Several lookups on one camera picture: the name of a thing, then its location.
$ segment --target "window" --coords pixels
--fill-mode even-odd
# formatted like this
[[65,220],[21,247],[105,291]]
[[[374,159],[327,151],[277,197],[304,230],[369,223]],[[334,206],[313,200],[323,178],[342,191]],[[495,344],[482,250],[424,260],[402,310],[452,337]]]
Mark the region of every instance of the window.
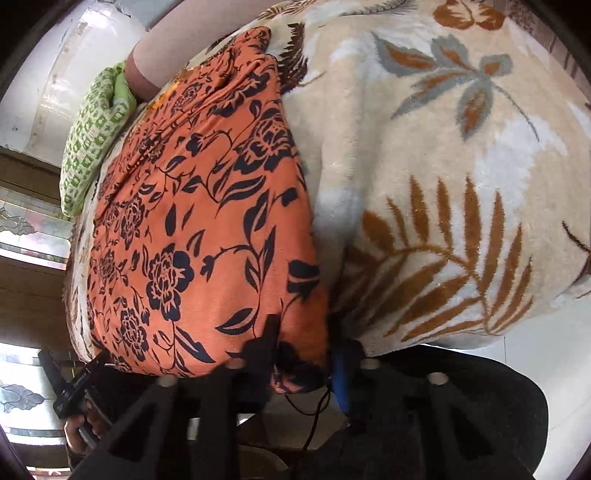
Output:
[[0,187],[0,255],[65,270],[71,234],[58,206]]

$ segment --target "orange floral fabric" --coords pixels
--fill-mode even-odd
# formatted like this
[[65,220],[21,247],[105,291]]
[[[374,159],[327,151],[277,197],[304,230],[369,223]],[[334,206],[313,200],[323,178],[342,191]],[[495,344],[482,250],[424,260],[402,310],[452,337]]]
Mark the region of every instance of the orange floral fabric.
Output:
[[280,319],[280,391],[316,388],[327,293],[265,27],[182,72],[99,188],[87,308],[120,369],[191,377]]

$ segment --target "floral blanket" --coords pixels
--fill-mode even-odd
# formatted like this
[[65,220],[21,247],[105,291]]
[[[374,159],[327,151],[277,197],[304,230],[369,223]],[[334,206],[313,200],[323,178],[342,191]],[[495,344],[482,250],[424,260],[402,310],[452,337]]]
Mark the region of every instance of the floral blanket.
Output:
[[121,369],[203,375],[273,321],[278,389],[322,385],[327,292],[269,38],[249,30],[183,73],[100,185],[90,336]]
[[[587,100],[505,13],[467,0],[283,2],[186,72],[260,25],[330,311],[368,354],[492,342],[579,277],[591,231]],[[75,263],[78,305],[86,270]]]

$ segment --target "beige fleece blanket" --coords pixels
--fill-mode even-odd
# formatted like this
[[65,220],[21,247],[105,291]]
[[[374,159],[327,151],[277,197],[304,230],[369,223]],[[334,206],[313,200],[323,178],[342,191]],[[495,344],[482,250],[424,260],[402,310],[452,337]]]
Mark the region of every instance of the beige fleece blanket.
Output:
[[[256,25],[272,31],[333,312],[368,354],[486,344],[579,277],[586,99],[510,18],[467,0],[301,0],[241,31]],[[91,189],[66,298],[83,358],[94,207]]]

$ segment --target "black cable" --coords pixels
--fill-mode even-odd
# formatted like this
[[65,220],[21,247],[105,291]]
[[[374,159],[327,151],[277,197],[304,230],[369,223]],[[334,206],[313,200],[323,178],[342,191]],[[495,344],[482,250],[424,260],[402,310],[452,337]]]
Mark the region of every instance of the black cable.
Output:
[[310,434],[308,435],[308,439],[306,440],[306,443],[304,444],[304,446],[301,449],[302,452],[306,452],[308,450],[308,447],[312,443],[312,439],[314,438],[314,434],[316,433],[316,427],[318,426],[318,419],[320,418],[320,414],[323,411],[322,410],[322,402],[324,401],[324,399],[326,397],[328,397],[328,402],[326,403],[326,407],[327,407],[328,404],[330,403],[330,387],[328,387],[326,389],[325,394],[322,395],[322,398],[318,402],[318,406],[316,407],[316,413],[314,414],[314,423],[312,424],[312,429],[310,430]]
[[[326,398],[326,393],[325,393],[325,394],[322,396],[322,398],[321,398],[321,400],[320,400],[320,401],[322,402],[322,401],[323,401],[325,398]],[[305,415],[306,417],[313,417],[314,415],[316,415],[316,412],[314,412],[314,413],[308,413],[308,412],[305,412],[305,411],[301,411],[301,410],[299,409],[299,407],[298,407],[296,404],[294,404],[294,403],[293,403],[293,402],[290,400],[290,396],[289,396],[289,394],[287,394],[287,395],[285,396],[285,399],[286,399],[286,400],[289,402],[289,404],[290,404],[292,407],[294,407],[294,409],[295,409],[295,410],[296,410],[298,413],[301,413],[302,415]],[[328,399],[328,401],[327,401],[327,402],[326,402],[326,404],[324,405],[324,407],[322,407],[322,410],[320,410],[320,413],[323,413],[323,412],[324,412],[324,411],[325,411],[325,410],[328,408],[329,404],[330,404],[330,396],[329,396],[329,399]]]

